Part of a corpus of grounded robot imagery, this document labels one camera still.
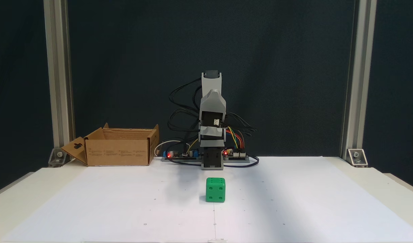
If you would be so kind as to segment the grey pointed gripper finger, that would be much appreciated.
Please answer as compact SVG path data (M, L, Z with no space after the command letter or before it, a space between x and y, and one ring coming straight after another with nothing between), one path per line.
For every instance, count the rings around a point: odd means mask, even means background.
M208 94L201 98L200 102L201 112L226 112L226 101L218 89L211 89Z

